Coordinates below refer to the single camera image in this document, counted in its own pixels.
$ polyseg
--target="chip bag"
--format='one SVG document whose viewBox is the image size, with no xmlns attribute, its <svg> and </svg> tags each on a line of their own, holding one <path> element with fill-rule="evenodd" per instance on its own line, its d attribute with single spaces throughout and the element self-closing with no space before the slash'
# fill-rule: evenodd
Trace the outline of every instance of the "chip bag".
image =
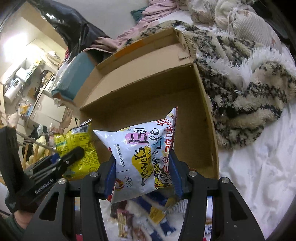
<svg viewBox="0 0 296 241">
<path fill-rule="evenodd" d="M 116 183 L 111 203 L 171 185 L 168 154 L 173 147 L 176 111 L 174 108 L 165 119 L 117 132 L 94 130 L 116 159 Z"/>
<path fill-rule="evenodd" d="M 66 135 L 55 134 L 56 150 L 60 156 L 67 154 L 77 146 L 84 149 L 84 157 L 68 167 L 64 177 L 68 180 L 77 180 L 85 177 L 90 172 L 98 170 L 100 163 L 96 149 L 91 143 L 91 120 L 69 130 Z"/>
</svg>

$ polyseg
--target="fluffy blanket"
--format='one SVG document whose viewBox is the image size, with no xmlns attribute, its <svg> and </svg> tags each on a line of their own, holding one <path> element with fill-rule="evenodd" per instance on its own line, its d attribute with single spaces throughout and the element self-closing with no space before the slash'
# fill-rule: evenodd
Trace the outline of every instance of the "fluffy blanket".
<svg viewBox="0 0 296 241">
<path fill-rule="evenodd" d="M 146 29 L 125 46 L 171 27 L 183 33 L 190 55 L 195 57 L 220 147 L 252 143 L 295 97 L 296 68 L 292 63 L 276 49 L 226 32 L 168 21 Z"/>
</svg>

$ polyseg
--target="white bed sheet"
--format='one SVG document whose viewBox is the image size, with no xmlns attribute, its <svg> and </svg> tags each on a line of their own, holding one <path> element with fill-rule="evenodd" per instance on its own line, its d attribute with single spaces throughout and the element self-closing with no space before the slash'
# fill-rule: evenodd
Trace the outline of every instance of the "white bed sheet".
<svg viewBox="0 0 296 241">
<path fill-rule="evenodd" d="M 201 29 L 215 27 L 194 24 L 188 11 L 179 10 L 158 20 L 179 20 Z M 294 62 L 282 44 L 283 55 Z M 240 150 L 219 150 L 220 176 L 236 186 L 255 216 L 265 238 L 279 224 L 296 194 L 296 101 L 284 109 L 252 144 Z"/>
</svg>

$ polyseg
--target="white snack bag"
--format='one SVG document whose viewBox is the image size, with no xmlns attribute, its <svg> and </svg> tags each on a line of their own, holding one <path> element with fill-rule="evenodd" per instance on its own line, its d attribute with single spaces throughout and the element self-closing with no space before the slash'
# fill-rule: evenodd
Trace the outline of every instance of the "white snack bag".
<svg viewBox="0 0 296 241">
<path fill-rule="evenodd" d="M 177 108 L 165 119 L 130 126 L 96 136 L 116 159 L 116 183 L 111 203 L 120 202 L 171 185 L 168 154 L 173 148 Z"/>
</svg>

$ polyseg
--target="white cabinet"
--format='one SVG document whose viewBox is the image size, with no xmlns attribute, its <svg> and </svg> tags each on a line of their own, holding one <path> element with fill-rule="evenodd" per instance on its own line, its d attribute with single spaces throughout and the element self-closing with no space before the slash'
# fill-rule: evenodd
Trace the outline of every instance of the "white cabinet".
<svg viewBox="0 0 296 241">
<path fill-rule="evenodd" d="M 42 114 L 45 114 L 48 117 L 50 117 L 51 119 L 56 120 L 58 122 L 62 122 L 65 109 L 66 109 L 65 106 L 57 107 L 54 104 L 54 100 L 52 98 L 46 96 L 45 94 L 41 94 L 41 96 L 34 108 L 34 110 L 36 110 Z"/>
<path fill-rule="evenodd" d="M 59 125 L 61 124 L 60 122 L 50 118 L 46 114 L 44 114 L 44 113 L 42 113 L 42 112 L 40 112 L 38 110 L 35 110 L 35 109 L 32 112 L 30 120 L 32 120 L 32 121 L 34 121 L 34 122 L 36 122 L 38 124 L 47 126 L 47 127 L 50 127 L 51 123 L 55 127 L 59 127 Z"/>
</svg>

